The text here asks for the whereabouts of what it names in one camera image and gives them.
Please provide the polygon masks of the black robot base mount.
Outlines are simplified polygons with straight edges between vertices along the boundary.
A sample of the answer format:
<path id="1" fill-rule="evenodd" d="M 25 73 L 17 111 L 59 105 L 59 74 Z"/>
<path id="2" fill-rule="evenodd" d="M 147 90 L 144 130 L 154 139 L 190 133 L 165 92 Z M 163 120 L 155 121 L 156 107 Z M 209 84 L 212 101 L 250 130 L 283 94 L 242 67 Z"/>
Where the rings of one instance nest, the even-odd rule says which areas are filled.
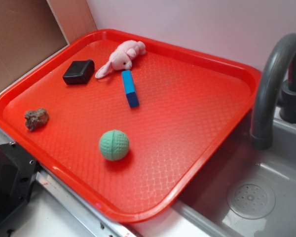
<path id="1" fill-rule="evenodd" d="M 0 145 L 0 226 L 30 200 L 37 160 L 20 145 Z"/>

